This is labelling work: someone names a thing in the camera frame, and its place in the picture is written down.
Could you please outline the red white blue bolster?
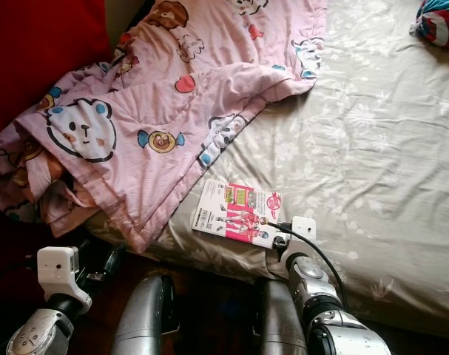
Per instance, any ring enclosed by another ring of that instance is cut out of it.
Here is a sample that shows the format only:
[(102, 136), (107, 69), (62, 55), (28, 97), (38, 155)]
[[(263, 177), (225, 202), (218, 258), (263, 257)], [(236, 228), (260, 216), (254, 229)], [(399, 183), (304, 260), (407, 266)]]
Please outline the red white blue bolster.
[(422, 0), (410, 33), (449, 50), (449, 0)]

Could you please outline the bed with beige floral sheet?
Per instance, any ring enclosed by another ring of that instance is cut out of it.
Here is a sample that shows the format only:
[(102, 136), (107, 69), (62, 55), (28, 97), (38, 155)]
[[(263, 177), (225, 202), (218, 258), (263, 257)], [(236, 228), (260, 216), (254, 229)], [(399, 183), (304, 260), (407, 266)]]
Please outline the bed with beige floral sheet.
[(328, 0), (308, 94), (268, 105), (211, 165), (312, 217), (349, 311), (449, 338), (449, 50), (411, 34), (421, 0)]

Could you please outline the silver robot right leg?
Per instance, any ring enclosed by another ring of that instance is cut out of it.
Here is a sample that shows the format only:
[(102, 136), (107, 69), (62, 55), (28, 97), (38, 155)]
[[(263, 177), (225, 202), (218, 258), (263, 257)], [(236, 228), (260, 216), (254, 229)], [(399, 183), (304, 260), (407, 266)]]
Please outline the silver robot right leg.
[(308, 355), (291, 291), (284, 282), (258, 278), (259, 310), (254, 333), (259, 355)]

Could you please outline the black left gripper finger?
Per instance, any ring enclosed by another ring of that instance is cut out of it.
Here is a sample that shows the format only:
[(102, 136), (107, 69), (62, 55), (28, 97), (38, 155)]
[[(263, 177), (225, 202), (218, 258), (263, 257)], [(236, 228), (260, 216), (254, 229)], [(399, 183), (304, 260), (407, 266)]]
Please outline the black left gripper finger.
[(124, 254), (126, 253), (126, 244), (116, 244), (109, 250), (107, 257), (107, 277), (115, 277), (116, 271), (119, 269)]

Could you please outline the pink cartoon bear blanket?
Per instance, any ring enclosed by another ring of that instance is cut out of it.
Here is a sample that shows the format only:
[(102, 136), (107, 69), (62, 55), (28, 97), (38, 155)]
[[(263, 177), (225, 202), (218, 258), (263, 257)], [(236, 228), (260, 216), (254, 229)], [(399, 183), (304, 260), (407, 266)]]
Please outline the pink cartoon bear blanket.
[(328, 0), (156, 0), (111, 62), (69, 72), (0, 132), (0, 210), (42, 222), (13, 176), (47, 152), (142, 253), (211, 163), (272, 102), (308, 92)]

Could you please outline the peach pink crumpled cloth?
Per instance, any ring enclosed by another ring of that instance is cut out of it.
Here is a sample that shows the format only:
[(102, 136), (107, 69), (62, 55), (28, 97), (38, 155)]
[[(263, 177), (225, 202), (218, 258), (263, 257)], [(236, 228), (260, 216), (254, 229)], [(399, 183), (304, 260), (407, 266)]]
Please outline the peach pink crumpled cloth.
[(13, 180), (31, 202), (39, 220), (50, 224), (82, 223), (87, 216), (89, 194), (71, 173), (47, 152), (24, 157)]

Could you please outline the pink white paperback book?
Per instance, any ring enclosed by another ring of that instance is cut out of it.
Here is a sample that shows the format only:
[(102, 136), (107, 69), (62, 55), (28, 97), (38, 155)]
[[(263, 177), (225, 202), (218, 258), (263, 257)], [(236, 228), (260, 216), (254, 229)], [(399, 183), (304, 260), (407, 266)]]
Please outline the pink white paperback book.
[(282, 205), (277, 192), (205, 180), (190, 226), (197, 232), (271, 249), (278, 236), (271, 223), (280, 220)]

